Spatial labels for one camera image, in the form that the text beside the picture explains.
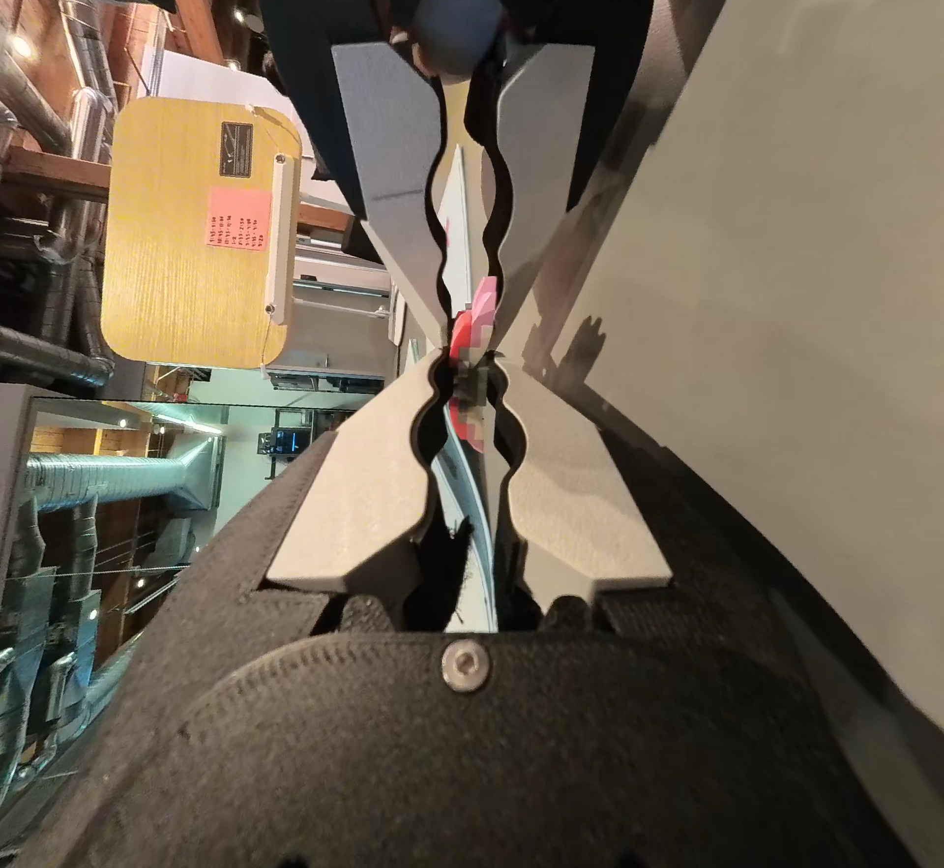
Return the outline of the wooden book stand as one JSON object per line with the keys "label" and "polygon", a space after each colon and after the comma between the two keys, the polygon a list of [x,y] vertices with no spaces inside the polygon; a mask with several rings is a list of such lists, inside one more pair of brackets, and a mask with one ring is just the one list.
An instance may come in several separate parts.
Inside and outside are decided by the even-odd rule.
{"label": "wooden book stand", "polygon": [[[220,126],[254,125],[249,179],[218,173]],[[147,97],[112,143],[101,327],[129,360],[391,380],[393,284],[347,254],[356,223],[302,201],[302,139],[272,107]],[[270,190],[264,251],[204,244],[209,191]]]}

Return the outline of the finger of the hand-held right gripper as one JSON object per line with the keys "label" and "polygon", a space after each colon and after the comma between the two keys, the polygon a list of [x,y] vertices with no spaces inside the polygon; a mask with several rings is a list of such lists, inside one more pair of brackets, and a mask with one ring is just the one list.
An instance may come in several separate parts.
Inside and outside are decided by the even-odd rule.
{"label": "finger of the hand-held right gripper", "polygon": [[494,199],[483,230],[498,285],[491,342],[510,331],[567,209],[595,49],[513,47],[474,79]]}
{"label": "finger of the hand-held right gripper", "polygon": [[441,99],[389,44],[331,49],[363,199],[364,230],[414,319],[447,345],[442,229],[431,213],[431,175],[442,156]]}

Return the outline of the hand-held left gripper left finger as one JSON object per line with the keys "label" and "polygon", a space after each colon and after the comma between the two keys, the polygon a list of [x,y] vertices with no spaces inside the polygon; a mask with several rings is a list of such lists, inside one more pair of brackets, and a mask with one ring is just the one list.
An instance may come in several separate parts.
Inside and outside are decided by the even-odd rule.
{"label": "hand-held left gripper left finger", "polygon": [[453,536],[431,462],[443,448],[448,358],[420,358],[334,433],[266,583],[321,600],[314,628],[339,628],[352,597],[395,628],[453,614]]}

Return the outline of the pink sticky note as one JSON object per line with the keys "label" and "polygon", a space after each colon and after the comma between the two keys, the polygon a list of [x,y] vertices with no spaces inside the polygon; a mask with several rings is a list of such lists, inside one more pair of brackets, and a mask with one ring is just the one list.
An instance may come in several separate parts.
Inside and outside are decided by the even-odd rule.
{"label": "pink sticky note", "polygon": [[214,248],[268,248],[273,196],[270,190],[215,187],[209,191],[204,244]]}

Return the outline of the light blue instruction booklet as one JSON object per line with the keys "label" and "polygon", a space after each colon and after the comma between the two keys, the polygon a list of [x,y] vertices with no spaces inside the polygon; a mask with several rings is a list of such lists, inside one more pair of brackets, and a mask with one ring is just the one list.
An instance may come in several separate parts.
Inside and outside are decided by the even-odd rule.
{"label": "light blue instruction booklet", "polygon": [[[442,280],[449,295],[451,315],[459,317],[473,300],[470,235],[466,201],[463,148],[455,148],[437,212],[445,233],[446,254]],[[443,519],[449,531],[470,527],[466,567],[459,599],[446,630],[495,633],[499,629],[495,604],[493,542],[489,520],[478,488],[480,454],[457,432],[458,413],[449,403],[443,410],[446,441],[433,460]]]}

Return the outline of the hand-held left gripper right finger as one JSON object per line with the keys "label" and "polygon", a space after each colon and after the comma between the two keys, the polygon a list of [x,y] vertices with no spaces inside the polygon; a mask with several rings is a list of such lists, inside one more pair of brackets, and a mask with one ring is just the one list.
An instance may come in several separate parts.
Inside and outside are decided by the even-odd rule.
{"label": "hand-held left gripper right finger", "polygon": [[499,494],[500,614],[547,616],[561,599],[659,590],[673,572],[596,425],[497,355],[494,442],[508,465]]}

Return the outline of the large silver air duct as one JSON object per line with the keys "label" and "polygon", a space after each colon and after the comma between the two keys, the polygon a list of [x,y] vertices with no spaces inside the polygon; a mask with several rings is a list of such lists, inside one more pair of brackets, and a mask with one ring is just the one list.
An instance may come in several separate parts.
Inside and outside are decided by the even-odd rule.
{"label": "large silver air duct", "polygon": [[22,492],[38,511],[167,496],[180,508],[208,510],[218,500],[224,437],[179,438],[168,457],[31,453]]}

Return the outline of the black label sticker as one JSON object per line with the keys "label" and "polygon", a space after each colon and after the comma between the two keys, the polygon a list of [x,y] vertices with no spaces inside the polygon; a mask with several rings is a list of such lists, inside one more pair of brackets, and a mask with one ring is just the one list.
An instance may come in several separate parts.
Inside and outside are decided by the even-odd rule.
{"label": "black label sticker", "polygon": [[224,121],[220,126],[218,173],[223,178],[249,179],[253,165],[254,125]]}

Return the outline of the silver ceiling pipes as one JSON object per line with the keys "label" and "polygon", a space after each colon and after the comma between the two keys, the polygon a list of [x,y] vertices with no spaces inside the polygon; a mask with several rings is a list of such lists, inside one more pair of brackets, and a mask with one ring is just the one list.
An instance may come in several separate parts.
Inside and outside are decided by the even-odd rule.
{"label": "silver ceiling pipes", "polygon": [[100,390],[107,167],[118,101],[93,0],[41,0],[51,62],[28,67],[2,25],[2,382]]}

